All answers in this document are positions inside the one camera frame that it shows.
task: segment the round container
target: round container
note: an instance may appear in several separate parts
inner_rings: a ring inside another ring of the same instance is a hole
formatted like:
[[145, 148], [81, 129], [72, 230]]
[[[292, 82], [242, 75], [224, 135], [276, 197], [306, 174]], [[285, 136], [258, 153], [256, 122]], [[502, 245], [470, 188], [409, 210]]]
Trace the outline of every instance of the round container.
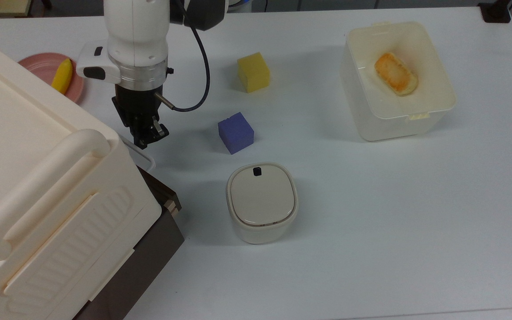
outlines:
[[252, 244], [281, 237], [299, 206], [292, 176], [272, 162], [236, 170], [226, 185], [226, 202], [238, 236]]

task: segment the clear plastic box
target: clear plastic box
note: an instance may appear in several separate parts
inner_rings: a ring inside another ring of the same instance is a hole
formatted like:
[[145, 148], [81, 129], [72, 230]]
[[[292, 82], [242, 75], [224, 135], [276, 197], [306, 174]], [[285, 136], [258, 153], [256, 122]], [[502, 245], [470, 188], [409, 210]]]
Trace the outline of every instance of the clear plastic box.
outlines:
[[[376, 74], [374, 63], [386, 52], [417, 75], [418, 87], [410, 95], [397, 96]], [[418, 22], [350, 31], [340, 73], [355, 125], [365, 140], [427, 132], [456, 104], [432, 40]]]

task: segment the black cable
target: black cable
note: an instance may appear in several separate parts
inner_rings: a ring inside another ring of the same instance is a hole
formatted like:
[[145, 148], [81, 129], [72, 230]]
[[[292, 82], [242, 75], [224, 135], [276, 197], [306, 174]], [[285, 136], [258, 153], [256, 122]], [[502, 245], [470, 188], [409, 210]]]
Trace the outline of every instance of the black cable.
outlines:
[[185, 7], [183, 7], [183, 4], [181, 3], [181, 0], [175, 0], [175, 3], [177, 4], [177, 7], [181, 10], [183, 13], [183, 17], [185, 17], [185, 22], [189, 24], [189, 27], [191, 27], [191, 31], [193, 31], [193, 35], [195, 35], [195, 39], [197, 39], [197, 43], [199, 43], [199, 49], [201, 49], [201, 54], [203, 55], [203, 61], [205, 62], [205, 71], [207, 74], [207, 86], [205, 87], [205, 94], [199, 101], [199, 103], [193, 105], [193, 107], [190, 108], [173, 108], [175, 111], [179, 112], [189, 112], [197, 109], [198, 107], [201, 107], [203, 102], [207, 99], [207, 96], [209, 95], [209, 87], [211, 86], [211, 71], [209, 70], [209, 60], [207, 59], [207, 53], [205, 52], [205, 48], [203, 47], [203, 42], [201, 42], [201, 38], [199, 38], [199, 34], [197, 33], [197, 29], [193, 27], [193, 24], [191, 23], [191, 20], [189, 20], [189, 16], [187, 16], [187, 11], [185, 10]]

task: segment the white table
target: white table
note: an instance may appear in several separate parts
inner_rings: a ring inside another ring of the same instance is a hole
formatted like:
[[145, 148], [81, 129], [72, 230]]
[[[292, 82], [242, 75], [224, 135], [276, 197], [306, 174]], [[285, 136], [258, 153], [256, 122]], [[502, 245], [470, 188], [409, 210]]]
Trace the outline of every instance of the white table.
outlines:
[[[339, 79], [345, 34], [383, 21], [425, 25], [458, 96], [423, 136], [365, 142]], [[76, 58], [106, 37], [103, 18], [0, 20], [0, 50]], [[512, 308], [512, 22], [478, 8], [230, 14], [202, 32], [211, 93], [187, 114], [161, 109], [171, 135], [146, 149], [172, 187], [185, 243], [129, 319], [326, 320]], [[189, 30], [172, 26], [164, 95], [201, 97]], [[236, 59], [260, 51], [270, 87], [246, 94]], [[113, 85], [87, 81], [81, 107], [130, 137]], [[217, 122], [242, 112], [254, 145], [230, 155]], [[232, 229], [225, 184], [245, 164], [278, 162], [300, 212], [282, 239], [248, 245]]]
[[383, 316], [376, 320], [512, 320], [512, 309], [420, 314], [416, 316]]

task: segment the banana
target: banana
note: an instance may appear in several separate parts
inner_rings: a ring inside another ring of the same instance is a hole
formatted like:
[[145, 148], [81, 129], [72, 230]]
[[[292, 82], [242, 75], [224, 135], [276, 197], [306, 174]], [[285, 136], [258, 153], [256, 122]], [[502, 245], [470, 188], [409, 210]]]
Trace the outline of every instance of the banana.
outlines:
[[65, 94], [72, 79], [72, 63], [71, 59], [65, 59], [60, 63], [59, 68], [52, 79], [51, 87], [55, 88], [58, 92]]

